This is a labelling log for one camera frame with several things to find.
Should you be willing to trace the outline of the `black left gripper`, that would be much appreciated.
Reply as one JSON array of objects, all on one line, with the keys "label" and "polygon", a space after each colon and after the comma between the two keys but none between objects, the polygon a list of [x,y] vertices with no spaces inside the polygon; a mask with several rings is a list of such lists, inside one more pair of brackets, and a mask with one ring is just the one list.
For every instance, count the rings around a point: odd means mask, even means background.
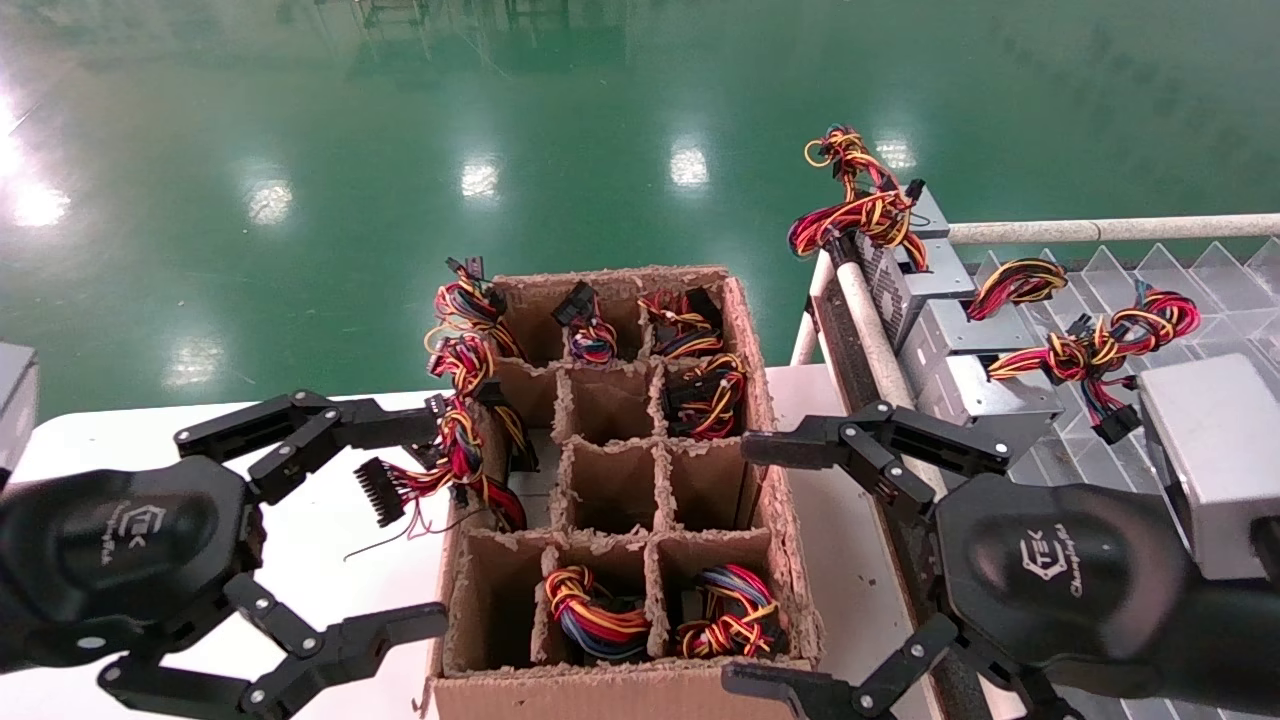
[{"label": "black left gripper", "polygon": [[[3,670],[127,652],[99,674],[100,688],[128,708],[184,719],[293,719],[324,691],[375,676],[392,648],[445,634],[445,605],[310,626],[250,575],[265,542],[257,501],[279,503],[346,448],[426,443],[444,411],[443,395],[387,410],[300,389],[177,432],[187,459],[170,466],[4,489]],[[250,466],[252,496],[221,464],[270,446]],[[234,614],[283,651],[271,671],[247,680],[163,665]]]}]

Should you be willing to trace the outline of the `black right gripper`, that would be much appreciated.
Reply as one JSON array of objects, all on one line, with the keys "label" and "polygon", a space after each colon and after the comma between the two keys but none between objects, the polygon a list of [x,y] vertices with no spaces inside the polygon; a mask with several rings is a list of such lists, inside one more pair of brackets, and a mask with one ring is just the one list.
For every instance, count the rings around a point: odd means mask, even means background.
[{"label": "black right gripper", "polygon": [[[1005,474],[1006,443],[883,401],[850,416],[806,415],[791,430],[746,430],[741,455],[756,466],[837,468],[897,519],[936,520],[955,618],[933,615],[860,685],[730,664],[722,670],[728,693],[780,701],[799,719],[892,719],[893,706],[947,653],[1006,682],[1027,719],[1079,716],[1050,680],[1094,694],[1160,687],[1155,650],[1194,570],[1157,496],[978,477]],[[937,491],[908,469],[909,457],[978,478],[938,503]]]}]

